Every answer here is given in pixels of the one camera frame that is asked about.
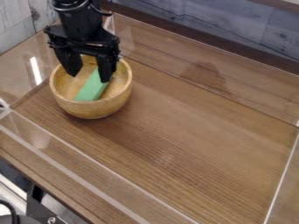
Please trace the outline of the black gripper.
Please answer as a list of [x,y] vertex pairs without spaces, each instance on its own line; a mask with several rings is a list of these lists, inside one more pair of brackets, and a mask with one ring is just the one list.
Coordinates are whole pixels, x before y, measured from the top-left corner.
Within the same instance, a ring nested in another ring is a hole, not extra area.
[[111,13],[98,8],[56,8],[60,24],[48,26],[50,38],[58,60],[68,75],[75,77],[83,68],[80,55],[96,57],[100,81],[110,82],[118,70],[119,37],[103,25]]

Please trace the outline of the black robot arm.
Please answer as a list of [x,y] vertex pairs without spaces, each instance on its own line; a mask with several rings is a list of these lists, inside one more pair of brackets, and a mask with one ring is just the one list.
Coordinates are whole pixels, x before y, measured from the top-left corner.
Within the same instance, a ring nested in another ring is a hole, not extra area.
[[60,24],[44,28],[48,45],[68,75],[75,77],[83,68],[83,55],[98,62],[99,78],[110,82],[119,62],[119,37],[103,25],[111,12],[100,9],[100,0],[52,0]]

